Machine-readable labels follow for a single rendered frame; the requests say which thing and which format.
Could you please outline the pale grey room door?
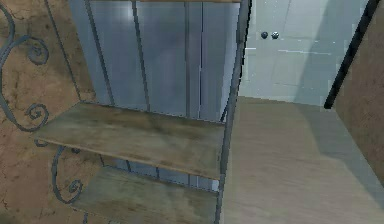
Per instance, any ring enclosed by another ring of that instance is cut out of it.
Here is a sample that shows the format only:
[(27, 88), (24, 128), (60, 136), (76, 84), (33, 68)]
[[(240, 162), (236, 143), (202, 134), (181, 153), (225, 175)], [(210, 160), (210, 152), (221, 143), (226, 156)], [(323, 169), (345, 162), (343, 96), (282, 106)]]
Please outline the pale grey room door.
[(239, 94), (323, 105), (368, 1), (252, 0)]

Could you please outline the metal shelf with wooden boards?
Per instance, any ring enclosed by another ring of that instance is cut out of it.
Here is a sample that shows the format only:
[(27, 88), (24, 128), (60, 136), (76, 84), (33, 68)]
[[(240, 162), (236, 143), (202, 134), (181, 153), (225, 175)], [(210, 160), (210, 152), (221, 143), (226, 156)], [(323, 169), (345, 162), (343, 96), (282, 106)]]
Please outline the metal shelf with wooden boards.
[(58, 199), (118, 224), (219, 224), (252, 0), (70, 0), (96, 92), (51, 115), (39, 147), (97, 154)]

